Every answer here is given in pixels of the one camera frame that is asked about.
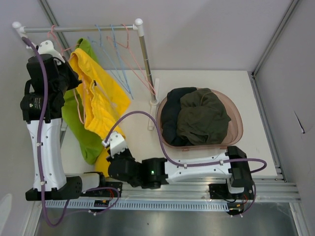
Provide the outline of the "lime green shorts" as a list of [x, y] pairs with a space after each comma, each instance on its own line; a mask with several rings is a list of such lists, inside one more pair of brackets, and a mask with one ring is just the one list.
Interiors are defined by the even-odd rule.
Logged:
[[93, 165], [103, 151], [101, 138], [84, 128], [79, 118], [83, 112], [82, 99], [75, 89], [68, 90], [64, 95], [64, 106], [62, 107], [62, 118], [72, 131], [79, 143], [83, 159]]

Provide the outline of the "yellow shorts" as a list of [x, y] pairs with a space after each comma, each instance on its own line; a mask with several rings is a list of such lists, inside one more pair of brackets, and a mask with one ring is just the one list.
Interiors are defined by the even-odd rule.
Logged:
[[[100, 65], [95, 73], [97, 78], [92, 86], [95, 94], [92, 100], [93, 119], [86, 130], [96, 133], [102, 142], [116, 121], [130, 106], [130, 98]], [[102, 153], [93, 164], [95, 171], [102, 172], [106, 177], [109, 176], [107, 156], [108, 149], [103, 146]]]

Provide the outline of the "pink wire hanger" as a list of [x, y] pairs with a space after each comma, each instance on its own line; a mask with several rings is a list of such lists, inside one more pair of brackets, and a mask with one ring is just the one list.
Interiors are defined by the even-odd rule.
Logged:
[[[136, 55], [133, 52], [133, 49], [131, 48], [130, 30], [123, 30], [126, 36], [124, 41], [120, 41], [120, 39], [116, 35], [116, 31], [118, 30], [117, 29], [115, 30], [116, 41], [117, 41], [118, 49], [120, 51], [120, 55], [125, 65], [125, 70], [126, 69], [130, 70], [135, 75], [135, 77], [141, 82], [141, 84], [148, 90], [150, 95], [152, 95], [152, 93], [149, 90], [149, 83], [147, 81], [147, 78], [144, 76], [144, 74], [146, 73], [145, 65], [144, 63], [143, 65], [140, 64]], [[112, 31], [111, 31], [111, 35], [106, 37], [106, 40], [108, 41], [108, 43], [110, 43], [110, 45], [112, 46], [116, 54], [116, 51], [114, 49], [114, 44], [113, 44]]]

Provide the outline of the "navy dark shorts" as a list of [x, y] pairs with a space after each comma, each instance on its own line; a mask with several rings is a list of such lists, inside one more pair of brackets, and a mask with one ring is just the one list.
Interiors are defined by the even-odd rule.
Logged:
[[162, 108], [160, 121], [161, 133], [167, 144], [174, 147], [192, 146], [187, 138], [181, 138], [177, 134], [177, 120], [181, 110], [180, 99], [191, 92], [196, 91], [195, 87], [175, 88], [167, 94], [167, 100]]

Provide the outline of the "olive green shorts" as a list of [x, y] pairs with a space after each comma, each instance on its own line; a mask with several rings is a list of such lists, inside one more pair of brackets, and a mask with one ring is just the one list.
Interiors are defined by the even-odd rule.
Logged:
[[209, 88], [199, 88], [180, 99], [177, 135], [194, 146], [223, 142], [231, 121], [218, 96]]

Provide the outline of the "blue hanger with olive shorts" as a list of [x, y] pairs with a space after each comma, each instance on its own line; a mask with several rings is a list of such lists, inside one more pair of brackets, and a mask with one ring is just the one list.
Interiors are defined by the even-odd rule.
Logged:
[[122, 74], [122, 70], [121, 68], [118, 69], [118, 67], [116, 66], [115, 60], [110, 56], [109, 52], [106, 50], [106, 47], [103, 44], [102, 32], [99, 25], [95, 25], [95, 27], [98, 31], [99, 40], [95, 41], [89, 36], [88, 36], [88, 40], [91, 43], [93, 49], [96, 50], [96, 54], [100, 56], [99, 61], [101, 63], [102, 68], [105, 71], [108, 71], [116, 79], [116, 81], [123, 87], [123, 89], [127, 92], [126, 87], [123, 85], [124, 77]]

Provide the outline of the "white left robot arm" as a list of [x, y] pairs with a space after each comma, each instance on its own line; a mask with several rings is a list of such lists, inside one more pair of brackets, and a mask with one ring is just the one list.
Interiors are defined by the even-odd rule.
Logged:
[[103, 196], [107, 190], [104, 174], [87, 172], [68, 177], [63, 170], [62, 107], [66, 91], [80, 84], [77, 73], [68, 62], [51, 54], [29, 58], [27, 70], [30, 80], [20, 108], [32, 142], [34, 183], [25, 193], [26, 200], [72, 200], [89, 190]]

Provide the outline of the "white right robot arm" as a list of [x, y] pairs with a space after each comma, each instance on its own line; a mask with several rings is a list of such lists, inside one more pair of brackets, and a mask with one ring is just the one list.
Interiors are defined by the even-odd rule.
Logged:
[[247, 156], [236, 146], [228, 146], [226, 152], [207, 158], [174, 161], [150, 158], [141, 162], [126, 148], [107, 160], [110, 177], [143, 189], [158, 189], [191, 178], [217, 177], [226, 180], [225, 194], [234, 199], [253, 185]]

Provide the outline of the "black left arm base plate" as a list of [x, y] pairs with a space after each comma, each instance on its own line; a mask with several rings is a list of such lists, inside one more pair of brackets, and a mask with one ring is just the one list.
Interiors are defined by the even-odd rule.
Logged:
[[97, 190], [97, 195], [100, 197], [117, 197], [121, 196], [123, 183], [119, 181], [108, 181], [100, 186], [102, 189]]

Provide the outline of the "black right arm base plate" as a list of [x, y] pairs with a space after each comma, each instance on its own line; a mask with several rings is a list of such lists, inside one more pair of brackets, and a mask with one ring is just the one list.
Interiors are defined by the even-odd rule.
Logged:
[[212, 183], [208, 185], [210, 198], [214, 200], [228, 200], [229, 202], [234, 200], [248, 199], [253, 200], [254, 191], [252, 188], [244, 188], [241, 193], [230, 193], [227, 184]]

